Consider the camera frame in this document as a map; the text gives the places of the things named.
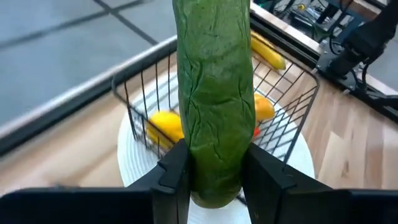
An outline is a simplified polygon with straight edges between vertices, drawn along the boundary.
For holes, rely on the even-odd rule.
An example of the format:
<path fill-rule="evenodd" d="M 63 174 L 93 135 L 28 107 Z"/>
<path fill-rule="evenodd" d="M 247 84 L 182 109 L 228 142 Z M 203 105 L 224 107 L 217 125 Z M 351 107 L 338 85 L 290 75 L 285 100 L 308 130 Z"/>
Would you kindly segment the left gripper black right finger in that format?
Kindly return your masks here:
<path fill-rule="evenodd" d="M 252 224 L 398 224 L 398 190 L 333 189 L 255 144 L 242 180 Z"/>

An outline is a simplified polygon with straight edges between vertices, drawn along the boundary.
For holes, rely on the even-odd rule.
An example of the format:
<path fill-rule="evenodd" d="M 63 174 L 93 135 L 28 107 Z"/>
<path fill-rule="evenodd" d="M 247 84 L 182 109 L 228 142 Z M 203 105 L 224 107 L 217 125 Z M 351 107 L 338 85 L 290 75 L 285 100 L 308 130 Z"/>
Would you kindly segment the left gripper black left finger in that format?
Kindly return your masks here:
<path fill-rule="evenodd" d="M 183 139 L 127 187 L 44 187 L 0 197 L 0 224 L 187 224 L 190 153 Z"/>

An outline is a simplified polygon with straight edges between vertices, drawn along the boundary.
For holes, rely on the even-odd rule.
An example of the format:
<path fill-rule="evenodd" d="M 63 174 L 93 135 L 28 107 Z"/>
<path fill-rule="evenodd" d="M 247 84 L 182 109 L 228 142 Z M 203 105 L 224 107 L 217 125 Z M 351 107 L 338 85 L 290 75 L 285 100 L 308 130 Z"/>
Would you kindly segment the glossy yellow bell pepper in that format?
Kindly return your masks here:
<path fill-rule="evenodd" d="M 255 93 L 254 104 L 255 104 L 256 121 L 269 120 L 275 116 L 274 106 L 268 98 Z"/>

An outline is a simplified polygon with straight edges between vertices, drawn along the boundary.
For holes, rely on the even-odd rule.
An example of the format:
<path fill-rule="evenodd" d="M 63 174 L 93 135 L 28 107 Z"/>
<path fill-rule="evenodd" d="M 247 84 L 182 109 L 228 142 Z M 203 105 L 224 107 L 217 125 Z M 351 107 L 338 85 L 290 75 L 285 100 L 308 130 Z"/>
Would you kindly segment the green cucumber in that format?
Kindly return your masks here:
<path fill-rule="evenodd" d="M 172 0 L 180 117 L 192 156 L 191 196 L 221 208 L 241 190 L 254 111 L 250 0 Z"/>

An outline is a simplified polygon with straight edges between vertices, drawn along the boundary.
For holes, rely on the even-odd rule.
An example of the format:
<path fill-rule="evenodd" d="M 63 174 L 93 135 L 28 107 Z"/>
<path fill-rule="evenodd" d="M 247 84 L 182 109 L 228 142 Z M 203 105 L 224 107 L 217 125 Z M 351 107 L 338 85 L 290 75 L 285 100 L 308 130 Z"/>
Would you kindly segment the yellow banana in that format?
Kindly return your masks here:
<path fill-rule="evenodd" d="M 274 46 L 267 39 L 253 30 L 251 30 L 251 47 L 273 68 L 277 70 L 286 69 L 285 60 L 281 54 L 275 51 Z"/>

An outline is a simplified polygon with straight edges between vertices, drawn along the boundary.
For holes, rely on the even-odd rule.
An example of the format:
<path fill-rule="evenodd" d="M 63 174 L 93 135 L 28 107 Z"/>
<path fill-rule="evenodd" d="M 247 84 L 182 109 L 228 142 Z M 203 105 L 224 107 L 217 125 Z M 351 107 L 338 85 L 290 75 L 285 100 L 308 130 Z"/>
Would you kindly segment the white round woven placemat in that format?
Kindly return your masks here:
<path fill-rule="evenodd" d="M 254 142 L 263 150 L 285 161 L 309 177 L 315 176 L 310 150 L 300 132 L 311 99 L 317 87 L 306 73 L 285 74 L 256 72 L 256 93 L 274 104 L 275 117 L 259 124 L 261 133 Z M 132 103 L 138 111 L 152 115 L 158 110 L 178 112 L 177 74 L 162 74 L 144 85 Z M 125 186 L 155 167 L 166 148 L 144 136 L 142 120 L 137 114 L 126 114 L 118 134 L 118 162 Z M 244 195 L 220 209 L 200 208 L 190 203 L 188 224 L 251 224 L 249 212 L 242 200 Z"/>

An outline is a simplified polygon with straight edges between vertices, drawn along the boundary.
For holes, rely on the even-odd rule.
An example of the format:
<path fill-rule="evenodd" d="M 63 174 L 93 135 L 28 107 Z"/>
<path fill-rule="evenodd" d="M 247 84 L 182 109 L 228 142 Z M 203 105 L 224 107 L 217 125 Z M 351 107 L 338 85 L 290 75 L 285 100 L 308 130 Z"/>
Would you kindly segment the yellow lemon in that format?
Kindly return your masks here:
<path fill-rule="evenodd" d="M 148 137 L 164 149 L 184 138 L 180 116 L 170 111 L 157 111 L 146 123 Z"/>

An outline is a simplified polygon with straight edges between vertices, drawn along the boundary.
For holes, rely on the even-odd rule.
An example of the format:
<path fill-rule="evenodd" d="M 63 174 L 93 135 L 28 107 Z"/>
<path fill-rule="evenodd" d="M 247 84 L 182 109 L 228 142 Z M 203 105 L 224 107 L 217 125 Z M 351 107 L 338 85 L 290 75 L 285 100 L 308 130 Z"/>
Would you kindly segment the black aluminium table frame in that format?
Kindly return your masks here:
<path fill-rule="evenodd" d="M 314 47 L 311 43 L 306 44 L 303 37 L 293 33 L 293 28 L 289 28 L 285 22 L 255 4 L 251 5 L 250 23 L 255 31 L 308 67 L 313 68 L 326 60 L 325 46 Z M 157 61 L 169 56 L 176 51 L 176 48 L 177 38 L 173 36 L 121 65 L 110 68 L 72 88 L 52 102 L 37 108 L 25 118 L 3 126 L 0 129 L 0 157 L 96 101 L 110 92 L 115 84 L 125 82 L 128 78 L 136 76 Z"/>

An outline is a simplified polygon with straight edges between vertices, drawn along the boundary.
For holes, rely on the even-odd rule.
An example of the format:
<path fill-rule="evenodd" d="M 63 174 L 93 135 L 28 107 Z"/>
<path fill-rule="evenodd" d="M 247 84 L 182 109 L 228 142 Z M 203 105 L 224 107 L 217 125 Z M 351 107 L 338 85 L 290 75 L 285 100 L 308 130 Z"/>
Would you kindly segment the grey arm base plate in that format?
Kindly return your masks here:
<path fill-rule="evenodd" d="M 398 94 L 387 95 L 368 84 L 366 74 L 370 63 L 361 62 L 348 72 L 347 75 L 342 77 L 328 72 L 327 67 L 330 64 L 330 61 L 339 56 L 340 53 L 333 53 L 333 49 L 331 47 L 328 47 L 328 49 L 324 51 L 317 63 L 317 68 L 320 71 L 320 74 L 328 81 L 332 82 L 332 84 L 342 90 L 348 90 L 348 92 L 353 96 L 371 106 L 398 111 Z"/>

